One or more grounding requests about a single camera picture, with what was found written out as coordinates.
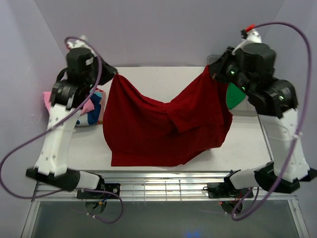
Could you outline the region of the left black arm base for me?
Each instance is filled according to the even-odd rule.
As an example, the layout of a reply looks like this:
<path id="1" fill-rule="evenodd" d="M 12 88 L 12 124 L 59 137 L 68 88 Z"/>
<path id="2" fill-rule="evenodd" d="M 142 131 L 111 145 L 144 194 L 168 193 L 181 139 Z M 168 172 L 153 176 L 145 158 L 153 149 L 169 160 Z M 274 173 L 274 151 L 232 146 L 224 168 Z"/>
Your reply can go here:
<path id="1" fill-rule="evenodd" d="M 120 189 L 121 189 L 121 184 L 119 183 L 105 183 L 104 185 L 101 185 L 101 187 L 98 188 L 98 190 L 106 191 L 106 193 L 79 190 L 77 191 L 76 198 L 77 199 L 98 199 L 98 200 L 116 199 L 116 196 L 113 194 L 120 196 Z"/>

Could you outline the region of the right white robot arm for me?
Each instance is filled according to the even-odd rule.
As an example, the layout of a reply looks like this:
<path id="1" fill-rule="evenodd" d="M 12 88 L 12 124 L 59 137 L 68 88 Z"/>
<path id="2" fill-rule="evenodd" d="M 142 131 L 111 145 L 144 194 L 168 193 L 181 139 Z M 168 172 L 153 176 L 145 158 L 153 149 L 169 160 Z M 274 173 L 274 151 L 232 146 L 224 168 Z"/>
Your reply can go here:
<path id="1" fill-rule="evenodd" d="M 289 81 L 274 77 L 275 56 L 267 45 L 260 49 L 255 44 L 254 49 L 236 52 L 229 47 L 216 62 L 209 64 L 213 79 L 234 84 L 255 107 L 273 159 L 258 168 L 231 171 L 222 183 L 209 186 L 213 194 L 235 197 L 249 187 L 292 193 L 300 188 L 300 182 L 317 176 L 317 171 L 306 162 L 297 134 L 296 90 Z"/>

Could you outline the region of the dark red t-shirt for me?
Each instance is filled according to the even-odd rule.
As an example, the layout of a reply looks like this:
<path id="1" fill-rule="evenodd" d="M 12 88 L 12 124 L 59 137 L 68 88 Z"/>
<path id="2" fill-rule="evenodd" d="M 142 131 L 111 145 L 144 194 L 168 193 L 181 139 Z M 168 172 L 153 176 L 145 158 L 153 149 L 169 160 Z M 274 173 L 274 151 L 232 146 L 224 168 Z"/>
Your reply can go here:
<path id="1" fill-rule="evenodd" d="M 205 68 L 164 103 L 142 95 L 127 78 L 116 75 L 103 117 L 111 165 L 175 167 L 222 146 L 232 124 L 227 88 Z"/>

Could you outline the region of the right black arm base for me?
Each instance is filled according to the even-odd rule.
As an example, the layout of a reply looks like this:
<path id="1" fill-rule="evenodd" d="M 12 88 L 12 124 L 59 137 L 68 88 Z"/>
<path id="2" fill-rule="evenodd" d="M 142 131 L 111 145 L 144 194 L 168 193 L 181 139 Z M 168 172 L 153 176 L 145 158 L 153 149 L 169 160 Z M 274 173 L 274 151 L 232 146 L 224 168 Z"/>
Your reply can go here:
<path id="1" fill-rule="evenodd" d="M 247 192 L 247 188 L 235 189 L 229 188 L 224 182 L 211 182 L 203 187 L 203 190 L 208 193 L 209 198 L 242 198 Z"/>

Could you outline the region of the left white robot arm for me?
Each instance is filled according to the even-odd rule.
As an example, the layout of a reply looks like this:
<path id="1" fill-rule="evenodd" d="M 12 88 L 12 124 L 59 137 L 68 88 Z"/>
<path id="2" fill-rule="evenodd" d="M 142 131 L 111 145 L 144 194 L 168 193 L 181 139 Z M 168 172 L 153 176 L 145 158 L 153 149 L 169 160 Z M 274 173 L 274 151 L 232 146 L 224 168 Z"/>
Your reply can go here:
<path id="1" fill-rule="evenodd" d="M 35 165 L 26 177 L 62 190 L 88 189 L 94 198 L 105 193 L 101 177 L 70 169 L 67 156 L 72 134 L 82 108 L 99 84 L 102 63 L 95 57 L 70 57 L 67 68 L 56 78 L 50 96 L 48 133 Z"/>

